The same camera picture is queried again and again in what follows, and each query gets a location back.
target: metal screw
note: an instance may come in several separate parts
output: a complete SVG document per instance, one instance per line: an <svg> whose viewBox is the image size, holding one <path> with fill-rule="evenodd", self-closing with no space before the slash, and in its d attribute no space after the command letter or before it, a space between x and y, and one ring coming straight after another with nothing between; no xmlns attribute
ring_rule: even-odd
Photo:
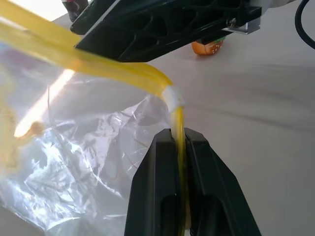
<svg viewBox="0 0 315 236"><path fill-rule="evenodd" d="M226 20L226 26L229 28L233 28L236 25L236 19L233 18L232 20Z"/></svg>

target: orange object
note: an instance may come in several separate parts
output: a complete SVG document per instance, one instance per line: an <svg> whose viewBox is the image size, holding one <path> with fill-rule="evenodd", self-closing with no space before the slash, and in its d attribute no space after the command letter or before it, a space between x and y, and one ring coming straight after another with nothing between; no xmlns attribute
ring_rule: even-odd
<svg viewBox="0 0 315 236"><path fill-rule="evenodd" d="M223 40L219 41L219 42L208 43L206 45L203 45L203 44L197 43L197 42L193 42L191 44L191 46L192 46L193 51L197 55L212 56L220 50L220 48L222 47L222 44L223 44Z"/></svg>

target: white tape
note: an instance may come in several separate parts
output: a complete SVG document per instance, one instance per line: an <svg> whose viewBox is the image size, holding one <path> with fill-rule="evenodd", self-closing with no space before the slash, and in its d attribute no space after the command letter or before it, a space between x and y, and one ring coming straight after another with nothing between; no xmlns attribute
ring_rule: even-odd
<svg viewBox="0 0 315 236"><path fill-rule="evenodd" d="M172 113L178 107L185 105L185 101L179 91L175 86L168 86L162 93L162 97L168 107L168 111Z"/></svg>

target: black cable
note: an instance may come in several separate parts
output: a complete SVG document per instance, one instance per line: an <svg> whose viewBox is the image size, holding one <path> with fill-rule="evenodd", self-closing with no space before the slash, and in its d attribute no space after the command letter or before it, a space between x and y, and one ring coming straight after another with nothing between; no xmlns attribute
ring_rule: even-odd
<svg viewBox="0 0 315 236"><path fill-rule="evenodd" d="M295 13L295 28L301 39L306 42L310 47L315 49L315 41L312 40L307 33L304 31L302 26L302 12L305 7L305 5L309 2L309 0L302 0L299 7L296 10Z"/></svg>

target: plastic bag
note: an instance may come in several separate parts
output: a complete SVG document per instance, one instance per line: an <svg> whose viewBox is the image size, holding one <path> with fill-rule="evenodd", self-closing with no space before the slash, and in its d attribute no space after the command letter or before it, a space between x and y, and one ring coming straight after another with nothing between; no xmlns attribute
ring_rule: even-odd
<svg viewBox="0 0 315 236"><path fill-rule="evenodd" d="M19 25L0 23L1 85L10 91L3 107L14 110L16 136L34 121L45 127L16 148L20 169L0 181L7 208L46 235L122 236L132 176L153 136L170 124L184 190L183 102L165 75L75 50L77 35L7 0L0 16ZM165 91L178 103L171 121Z"/></svg>

